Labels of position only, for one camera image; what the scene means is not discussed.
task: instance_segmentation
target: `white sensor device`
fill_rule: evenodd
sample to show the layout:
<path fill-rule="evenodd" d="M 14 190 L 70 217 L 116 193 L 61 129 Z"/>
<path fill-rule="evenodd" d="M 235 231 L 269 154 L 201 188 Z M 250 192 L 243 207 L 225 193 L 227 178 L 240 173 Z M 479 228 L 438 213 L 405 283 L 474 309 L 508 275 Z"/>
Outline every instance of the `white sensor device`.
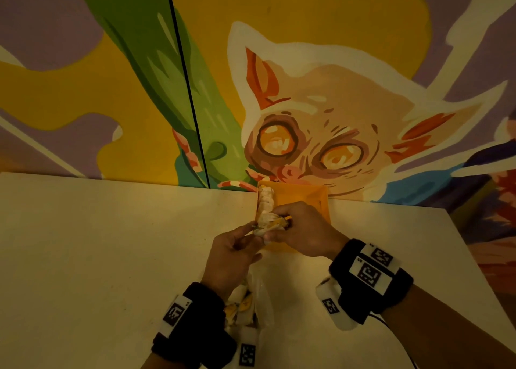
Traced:
<path fill-rule="evenodd" d="M 335 326 L 343 331 L 351 331 L 357 327 L 358 323 L 349 317 L 339 305 L 341 291 L 339 283 L 332 277 L 327 277 L 315 288 L 315 294 L 330 314 Z"/>

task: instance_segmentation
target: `person's left hand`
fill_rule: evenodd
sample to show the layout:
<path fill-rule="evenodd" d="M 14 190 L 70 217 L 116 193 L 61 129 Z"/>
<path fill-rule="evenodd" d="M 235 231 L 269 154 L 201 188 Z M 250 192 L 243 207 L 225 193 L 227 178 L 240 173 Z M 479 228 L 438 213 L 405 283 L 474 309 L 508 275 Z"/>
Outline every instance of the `person's left hand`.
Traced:
<path fill-rule="evenodd" d="M 261 259 L 261 237 L 246 236 L 256 222 L 249 222 L 214 238 L 201 283 L 226 302 L 233 289 L 240 285 L 249 266 Z"/>

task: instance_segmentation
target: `person's right hand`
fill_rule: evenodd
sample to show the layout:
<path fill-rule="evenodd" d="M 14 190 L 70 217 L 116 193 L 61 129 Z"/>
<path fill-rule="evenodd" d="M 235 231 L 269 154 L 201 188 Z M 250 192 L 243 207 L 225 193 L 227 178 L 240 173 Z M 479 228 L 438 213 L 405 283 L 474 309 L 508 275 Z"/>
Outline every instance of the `person's right hand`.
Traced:
<path fill-rule="evenodd" d="M 304 202 L 281 205 L 273 210 L 279 216 L 292 216 L 286 231 L 273 230 L 264 239 L 286 242 L 306 256 L 325 256 L 335 259 L 349 238 L 333 228 L 313 206 Z"/>

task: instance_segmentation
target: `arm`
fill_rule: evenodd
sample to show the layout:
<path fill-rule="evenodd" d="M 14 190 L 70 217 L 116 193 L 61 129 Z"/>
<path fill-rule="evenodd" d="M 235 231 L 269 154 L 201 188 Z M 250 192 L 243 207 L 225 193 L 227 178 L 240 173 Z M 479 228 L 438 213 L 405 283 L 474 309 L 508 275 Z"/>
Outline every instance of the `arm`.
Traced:
<path fill-rule="evenodd" d="M 257 252 L 263 247 L 262 239 L 254 235 L 246 236 L 255 224 L 254 221 L 249 222 L 213 240 L 201 283 L 224 302 L 242 283 L 249 272 L 249 266 L 261 259 L 261 254 Z M 186 366 L 151 353 L 141 369 L 186 369 Z"/>
<path fill-rule="evenodd" d="M 267 232 L 265 239 L 286 242 L 304 255 L 333 261 L 349 240 L 306 203 L 282 205 L 273 213 L 292 216 L 292 227 Z M 422 369 L 516 367 L 515 353 L 415 285 L 382 316 Z"/>

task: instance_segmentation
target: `orange square plate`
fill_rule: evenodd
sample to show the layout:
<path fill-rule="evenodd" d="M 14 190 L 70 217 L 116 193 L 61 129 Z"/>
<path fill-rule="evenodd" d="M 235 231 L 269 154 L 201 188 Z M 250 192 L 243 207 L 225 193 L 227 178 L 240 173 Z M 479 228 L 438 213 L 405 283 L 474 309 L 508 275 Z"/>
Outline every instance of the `orange square plate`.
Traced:
<path fill-rule="evenodd" d="M 328 209 L 328 189 L 325 186 L 286 184 L 260 180 L 258 188 L 261 185 L 271 187 L 274 190 L 274 203 L 276 206 L 303 201 L 315 207 L 326 221 L 331 223 L 330 210 Z M 269 251 L 296 252 L 287 244 L 279 242 L 272 242 L 265 249 Z"/>

